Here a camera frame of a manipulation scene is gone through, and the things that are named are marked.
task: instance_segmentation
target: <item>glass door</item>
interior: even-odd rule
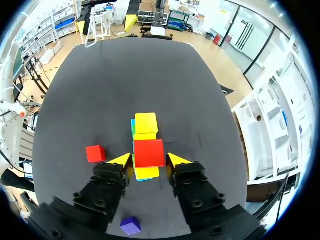
[[[260,15],[240,7],[221,48],[244,73],[268,41],[273,28],[274,25]]]

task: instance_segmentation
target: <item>screw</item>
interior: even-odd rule
[[[191,181],[190,180],[185,180],[183,182],[183,185],[185,185],[185,186],[191,185]]]
[[[201,178],[201,181],[207,183],[207,182],[208,182],[208,178],[207,178],[206,176],[203,176],[203,177]]]
[[[196,200],[192,203],[192,207],[194,209],[198,209],[198,208],[201,208],[203,206],[204,202],[201,201],[201,200]]]
[[[113,179],[109,179],[106,184],[108,184],[111,187],[116,185],[115,180],[113,180]]]
[[[76,192],[75,194],[73,194],[73,197],[75,199],[79,199],[79,198],[81,198],[81,194],[79,192]]]
[[[221,226],[214,226],[213,228],[211,228],[211,235],[219,236],[222,234],[224,234],[224,230]]]
[[[99,208],[105,208],[106,207],[106,203],[105,203],[105,201],[103,201],[103,200],[97,200],[97,201],[95,201],[95,203],[94,203],[97,207],[99,207]]]
[[[218,193],[217,198],[218,198],[218,199],[224,199],[224,198],[225,198],[225,195],[220,192],[220,193]]]
[[[51,232],[51,235],[52,235],[53,239],[55,239],[55,240],[62,238],[62,234],[58,230],[53,230]]]

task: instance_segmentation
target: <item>black tabletop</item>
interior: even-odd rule
[[[219,84],[185,43],[122,38],[77,46],[56,74],[45,97],[33,146],[39,203],[53,196],[72,204],[93,175],[86,147],[101,145],[112,160],[133,152],[131,119],[156,113],[158,138],[173,153],[206,168],[229,209],[245,206],[247,173],[239,132]],[[142,232],[130,238],[168,238],[190,233],[179,202],[160,177],[133,179],[108,233],[126,236],[121,219],[134,216]]]

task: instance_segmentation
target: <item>large red cube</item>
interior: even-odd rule
[[[161,139],[135,140],[134,162],[136,168],[164,167],[165,151]]]
[[[86,156],[89,163],[99,163],[107,160],[105,150],[102,146],[87,146]]]

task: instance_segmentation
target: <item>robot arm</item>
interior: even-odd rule
[[[227,210],[225,195],[208,181],[204,170],[199,162],[189,162],[171,153],[166,158],[167,176],[191,230],[189,235],[170,239],[260,239],[266,230],[259,220],[240,205]],[[44,239],[124,239],[106,232],[133,174],[131,154],[99,163],[90,182],[73,194],[73,206],[54,197],[50,205],[38,207],[24,193],[21,197],[31,211],[28,225]]]

